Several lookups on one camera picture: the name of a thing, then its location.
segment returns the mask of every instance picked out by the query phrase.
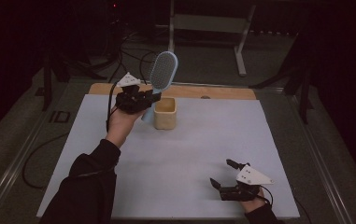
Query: small wooden container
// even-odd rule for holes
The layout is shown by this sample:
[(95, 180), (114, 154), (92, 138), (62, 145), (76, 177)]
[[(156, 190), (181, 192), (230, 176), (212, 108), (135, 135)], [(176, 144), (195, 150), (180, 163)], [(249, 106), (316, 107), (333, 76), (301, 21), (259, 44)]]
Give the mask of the small wooden container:
[(177, 103), (175, 98), (162, 97), (155, 103), (154, 128), (172, 130), (177, 125)]

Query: person's right hand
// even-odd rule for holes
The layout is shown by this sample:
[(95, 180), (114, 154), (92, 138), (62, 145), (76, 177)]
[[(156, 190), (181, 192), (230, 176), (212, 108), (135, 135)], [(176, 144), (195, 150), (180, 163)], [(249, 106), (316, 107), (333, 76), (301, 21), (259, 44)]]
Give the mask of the person's right hand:
[(108, 133), (105, 139), (116, 145), (116, 147), (121, 147), (134, 127), (135, 121), (142, 116), (146, 110), (132, 115), (127, 114), (120, 109), (116, 109), (116, 107), (113, 107), (111, 111), (114, 112), (110, 116)]
[[(257, 194), (261, 197), (264, 197), (263, 189), (260, 188), (259, 193)], [(265, 205), (265, 201), (263, 199), (255, 197), (252, 201), (247, 202), (239, 202), (245, 210), (245, 213), (252, 212), (257, 208), (260, 208)]]

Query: table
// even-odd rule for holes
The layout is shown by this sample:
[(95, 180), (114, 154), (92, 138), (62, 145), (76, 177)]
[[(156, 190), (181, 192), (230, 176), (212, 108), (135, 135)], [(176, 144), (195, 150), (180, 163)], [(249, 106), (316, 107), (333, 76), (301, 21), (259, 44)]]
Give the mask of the table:
[[(90, 153), (105, 136), (106, 130), (99, 126), (105, 124), (108, 96), (99, 94), (109, 93), (110, 86), (94, 84), (85, 96), (40, 205), (39, 217), (76, 156)], [(112, 217), (242, 218), (239, 204), (221, 201), (210, 186), (210, 177), (222, 184), (235, 184), (238, 171), (232, 170), (226, 159), (250, 160), (252, 166), (272, 176), (276, 184), (267, 187), (274, 192), (276, 216), (299, 217), (262, 107), (252, 90), (171, 86), (163, 96), (176, 97), (178, 126), (162, 131), (136, 121), (116, 167), (116, 173), (124, 175), (119, 175), (115, 198), (119, 206), (115, 206)]]
[[(57, 105), (53, 106), (53, 109), (50, 112), (54, 110), (66, 111), (71, 113), (71, 118), (75, 118), (82, 102), (82, 97), (89, 92), (91, 85), (92, 83), (81, 81), (69, 83), (61, 99), (54, 100)], [(199, 89), (201, 90), (203, 88), (207, 89), (207, 87), (203, 85), (201, 85)], [(344, 155), (346, 155), (344, 148), (338, 147), (336, 148), (338, 151), (334, 151), (337, 154), (333, 154), (331, 157), (323, 157), (324, 160), (327, 160), (325, 161), (327, 164), (332, 164), (334, 167), (334, 169), (329, 170), (330, 173), (328, 174), (333, 177), (335, 186), (338, 186), (339, 190), (338, 192), (330, 191), (330, 188), (324, 185), (324, 178), (321, 176), (321, 173), (317, 172), (317, 163), (314, 161), (312, 152), (309, 148), (314, 146), (313, 144), (315, 143), (308, 140), (306, 138), (306, 133), (303, 132), (303, 127), (301, 126), (302, 122), (298, 117), (295, 101), (290, 97), (272, 91), (255, 91), (255, 93), (257, 100), (260, 100), (262, 104), (268, 126), (271, 129), (275, 144), (278, 148), (279, 157), (284, 166), (286, 175), (289, 178), (293, 195), (304, 209), (306, 209), (308, 216), (313, 223), (350, 223), (344, 222), (345, 217), (341, 216), (343, 213), (343, 210), (341, 209), (342, 206), (343, 209), (348, 209), (349, 214), (355, 214), (354, 219), (356, 219), (356, 194), (355, 198), (351, 198), (352, 192), (356, 192), (356, 184), (347, 184), (347, 174), (350, 174), (349, 176), (356, 176), (356, 168), (349, 162), (349, 160), (336, 159), (336, 157), (340, 158), (342, 155), (344, 158)], [(41, 110), (41, 105), (42, 99), (40, 98), (38, 104), (39, 110)], [(22, 111), (27, 110), (27, 105), (23, 105), (22, 107)], [(49, 122), (49, 117), (46, 117), (45, 121), (46, 122), (37, 135), (37, 140), (32, 146), (32, 149), (35, 147), (41, 147), (41, 149), (36, 152), (26, 168), (26, 177), (28, 180), (32, 184), (41, 187), (46, 187), (47, 183), (50, 181), (55, 165), (63, 150), (65, 137), (52, 142), (50, 142), (50, 140), (56, 136), (61, 136), (62, 134), (70, 132), (74, 120), (71, 119), (67, 123)], [(16, 124), (20, 122), (25, 123), (26, 126), (29, 127), (29, 131), (31, 130), (27, 118), (23, 117), (21, 114), (16, 116), (13, 124), (6, 126), (14, 127), (16, 130)], [(326, 144), (326, 146), (325, 144), (320, 144), (318, 142), (320, 139), (318, 137), (316, 138), (316, 147), (318, 147), (318, 153), (325, 155), (325, 153), (327, 154), (331, 151), (330, 144)], [(14, 143), (11, 143), (10, 141), (8, 142), (5, 140), (4, 142), (5, 143), (3, 144), (5, 144), (5, 146), (15, 146), (13, 145)], [(223, 160), (224, 158), (218, 160), (220, 167), (226, 169), (223, 173), (235, 175), (236, 171), (227, 166)], [(230, 183), (224, 182), (218, 175), (213, 175), (213, 173), (212, 175), (209, 175), (209, 177), (213, 177), (220, 181), (223, 186), (230, 185)], [(38, 223), (36, 213), (44, 197), (45, 190), (28, 188), (20, 178), (20, 171), (18, 171), (18, 173), (11, 173), (8, 170), (7, 176), (3, 181), (8, 183), (7, 187), (9, 189), (4, 191), (0, 189), (0, 224), (11, 222)], [(217, 192), (211, 191), (210, 194), (215, 200), (218, 199)], [(335, 201), (331, 201), (332, 199), (340, 199), (341, 202), (349, 203), (340, 205), (336, 204)], [(287, 224), (308, 223), (304, 210), (299, 210), (301, 213), (299, 218), (286, 220), (285, 222)], [(117, 223), (124, 223), (125, 220), (126, 219), (117, 221)]]

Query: metal leg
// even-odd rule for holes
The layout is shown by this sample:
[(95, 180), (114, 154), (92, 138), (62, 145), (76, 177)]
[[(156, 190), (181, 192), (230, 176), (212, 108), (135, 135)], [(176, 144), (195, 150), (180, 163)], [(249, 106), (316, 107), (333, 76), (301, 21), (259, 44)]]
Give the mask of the metal leg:
[(300, 106), (299, 106), (299, 114), (303, 120), (303, 123), (308, 124), (308, 120), (306, 119), (306, 111), (308, 110), (308, 92), (309, 92), (309, 81), (311, 76), (311, 68), (308, 68), (305, 71), (302, 85), (302, 92), (300, 98)]
[(44, 55), (44, 103), (43, 111), (49, 108), (52, 101), (52, 87), (51, 87), (51, 64), (50, 64), (50, 50), (47, 49)]
[(171, 9), (170, 9), (170, 14), (169, 14), (169, 46), (168, 46), (168, 50), (171, 52), (174, 52), (174, 50), (175, 50), (175, 43), (174, 43), (175, 10), (174, 10), (174, 7), (175, 7), (175, 0), (171, 0)]
[(247, 39), (248, 33), (249, 33), (249, 28), (250, 28), (250, 22), (254, 14), (254, 10), (256, 9), (256, 6), (252, 6), (249, 11), (249, 15), (247, 18), (247, 25), (244, 29), (244, 32), (242, 33), (242, 38), (241, 41), (239, 42), (238, 46), (234, 47), (234, 52), (235, 52), (235, 59), (236, 59), (236, 65), (238, 66), (238, 74), (241, 77), (245, 77), (247, 75), (247, 70), (245, 69), (244, 65), (244, 59), (242, 57), (242, 49), (244, 48), (245, 40)]

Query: white board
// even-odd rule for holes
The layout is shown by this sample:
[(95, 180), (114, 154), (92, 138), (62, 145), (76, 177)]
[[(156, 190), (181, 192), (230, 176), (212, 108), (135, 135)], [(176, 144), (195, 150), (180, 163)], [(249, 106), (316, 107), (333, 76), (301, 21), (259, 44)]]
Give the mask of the white board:
[[(107, 95), (86, 95), (55, 167), (37, 216), (41, 217), (70, 166), (106, 136)], [(299, 217), (264, 112), (256, 100), (177, 98), (177, 127), (155, 130), (141, 119), (121, 147), (112, 217), (137, 219), (242, 218), (241, 206), (221, 201), (209, 178), (236, 185), (227, 159), (249, 162), (275, 182), (278, 218)]]

